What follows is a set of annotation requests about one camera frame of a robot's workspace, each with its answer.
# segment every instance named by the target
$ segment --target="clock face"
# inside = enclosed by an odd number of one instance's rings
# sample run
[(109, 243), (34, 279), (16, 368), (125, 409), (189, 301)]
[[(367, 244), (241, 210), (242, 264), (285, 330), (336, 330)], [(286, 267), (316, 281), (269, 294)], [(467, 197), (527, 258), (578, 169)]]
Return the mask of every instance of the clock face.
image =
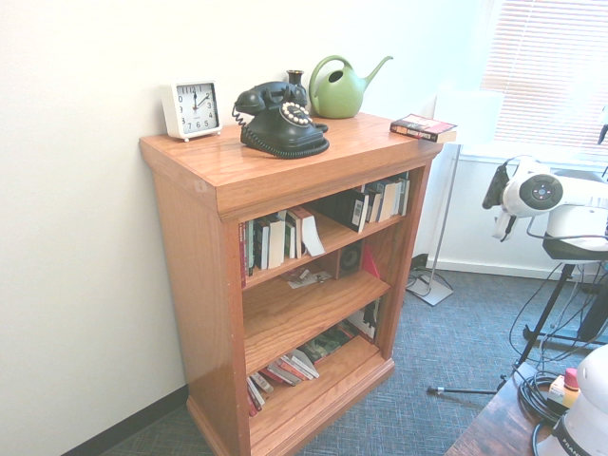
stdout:
[(213, 84), (177, 85), (176, 90), (184, 134), (198, 133), (219, 126)]

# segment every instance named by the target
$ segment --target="window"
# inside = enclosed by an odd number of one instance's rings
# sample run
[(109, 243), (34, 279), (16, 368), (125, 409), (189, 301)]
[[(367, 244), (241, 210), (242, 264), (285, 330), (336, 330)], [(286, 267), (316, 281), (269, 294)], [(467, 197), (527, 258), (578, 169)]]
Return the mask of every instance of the window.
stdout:
[(503, 0), (482, 88), (505, 94), (497, 142), (608, 156), (608, 0)]

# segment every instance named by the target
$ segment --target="watering can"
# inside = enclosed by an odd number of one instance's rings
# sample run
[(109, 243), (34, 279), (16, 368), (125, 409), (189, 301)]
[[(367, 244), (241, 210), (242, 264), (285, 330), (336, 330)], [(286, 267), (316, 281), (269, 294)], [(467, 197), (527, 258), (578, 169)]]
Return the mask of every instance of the watering can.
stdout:
[[(371, 80), (378, 73), (382, 65), (391, 59), (392, 57), (390, 56), (382, 59), (382, 62), (378, 64), (367, 78), (359, 78), (354, 74), (351, 64), (344, 57), (331, 55), (323, 59), (314, 69), (308, 87), (314, 111), (319, 116), (328, 119), (353, 117), (361, 109), (363, 94)], [(344, 67), (325, 76), (318, 87), (314, 89), (314, 83), (316, 82), (319, 70), (333, 60), (342, 62)]]

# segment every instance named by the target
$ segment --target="floor lamp base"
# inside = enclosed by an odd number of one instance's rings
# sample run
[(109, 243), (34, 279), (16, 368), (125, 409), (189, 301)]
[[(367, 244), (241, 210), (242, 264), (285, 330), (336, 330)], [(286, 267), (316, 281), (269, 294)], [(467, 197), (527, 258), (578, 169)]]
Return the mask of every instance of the floor lamp base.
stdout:
[(433, 307), (454, 293), (437, 280), (433, 280), (428, 285), (429, 281), (430, 279), (427, 275), (419, 275), (413, 285), (408, 287), (408, 291)]

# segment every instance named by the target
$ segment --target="rotary telephone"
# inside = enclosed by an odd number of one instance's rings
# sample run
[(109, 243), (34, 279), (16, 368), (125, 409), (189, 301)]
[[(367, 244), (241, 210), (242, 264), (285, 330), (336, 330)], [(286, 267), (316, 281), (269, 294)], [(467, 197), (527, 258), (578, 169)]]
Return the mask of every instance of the rotary telephone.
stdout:
[[(249, 123), (236, 113), (255, 116)], [(327, 150), (328, 127), (314, 123), (306, 110), (306, 90), (289, 83), (266, 83), (238, 96), (232, 110), (241, 126), (240, 141), (280, 159), (301, 159)]]

